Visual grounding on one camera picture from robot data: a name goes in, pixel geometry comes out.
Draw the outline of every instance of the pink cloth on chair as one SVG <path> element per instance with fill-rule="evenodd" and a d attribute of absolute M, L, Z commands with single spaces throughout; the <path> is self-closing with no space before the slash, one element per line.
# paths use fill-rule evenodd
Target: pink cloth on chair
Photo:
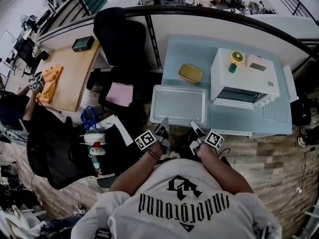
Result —
<path fill-rule="evenodd" d="M 116 105 L 128 107 L 133 99 L 133 86 L 113 82 L 105 99 Z"/>

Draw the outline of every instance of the wooden floor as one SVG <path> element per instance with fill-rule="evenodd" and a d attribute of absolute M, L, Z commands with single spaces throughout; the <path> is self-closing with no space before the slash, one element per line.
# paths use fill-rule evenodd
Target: wooden floor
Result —
<path fill-rule="evenodd" d="M 101 86 L 96 86 L 93 91 L 86 90 L 81 106 L 97 104 L 100 90 Z M 145 108 L 149 113 L 150 105 L 146 105 Z M 62 112 L 60 118 L 64 121 L 66 115 L 71 116 L 75 124 L 80 122 L 80 113 Z M 147 128 L 154 129 L 155 125 L 148 123 L 145 129 Z M 174 142 L 187 130 L 188 128 L 185 127 L 172 127 L 171 141 Z M 300 147 L 296 141 L 298 135 L 298 129 L 293 128 L 293 135 L 288 136 L 259 139 L 224 136 L 225 142 L 222 148 L 231 148 L 227 156 L 229 163 L 247 179 L 256 195 L 273 214 L 276 214 L 296 194 L 296 188 L 303 175 L 301 171 L 301 164 L 304 162 L 303 151 L 310 147 Z M 18 173 L 21 180 L 41 196 L 45 209 L 52 217 L 72 214 L 78 203 L 90 208 L 106 191 L 99 188 L 95 180 L 75 182 L 62 190 L 54 190 L 45 179 L 32 173 L 24 152 L 25 148 L 15 144 L 0 143 L 0 151 L 18 161 Z M 302 227 L 306 218 L 304 212 L 312 208 L 317 197 L 318 150 L 307 153 L 307 169 L 314 171 L 313 180 L 310 176 L 303 192 L 298 194 L 277 216 L 283 226 L 285 239 L 290 238 Z"/>

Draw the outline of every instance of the blue table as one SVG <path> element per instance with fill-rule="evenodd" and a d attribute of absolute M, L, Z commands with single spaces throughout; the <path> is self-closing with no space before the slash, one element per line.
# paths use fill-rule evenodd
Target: blue table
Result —
<path fill-rule="evenodd" d="M 273 61 L 280 97 L 263 108 L 255 107 L 253 110 L 214 105 L 210 100 L 210 68 L 218 48 L 238 50 Z M 180 66 L 186 63 L 203 71 L 203 78 L 199 84 L 193 85 L 178 75 Z M 283 68 L 274 55 L 263 50 L 216 38 L 173 35 L 169 38 L 161 83 L 205 88 L 210 102 L 206 128 L 220 132 L 224 130 L 223 133 L 228 131 L 229 134 L 292 134 L 290 100 Z"/>

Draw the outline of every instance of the yellow bowl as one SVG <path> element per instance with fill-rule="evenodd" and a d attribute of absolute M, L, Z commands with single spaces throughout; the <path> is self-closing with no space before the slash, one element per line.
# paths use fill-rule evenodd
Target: yellow bowl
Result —
<path fill-rule="evenodd" d="M 178 71 L 179 76 L 194 84 L 199 83 L 203 77 L 203 72 L 189 64 L 182 64 Z"/>

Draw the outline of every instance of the orange cloth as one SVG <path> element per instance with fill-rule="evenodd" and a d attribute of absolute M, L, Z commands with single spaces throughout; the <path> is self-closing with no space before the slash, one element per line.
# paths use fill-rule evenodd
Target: orange cloth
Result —
<path fill-rule="evenodd" d="M 62 72 L 63 66 L 56 66 L 55 68 L 50 67 L 42 73 L 45 85 L 42 93 L 39 93 L 37 97 L 41 102 L 50 103 L 55 89 L 57 87 L 60 74 Z"/>

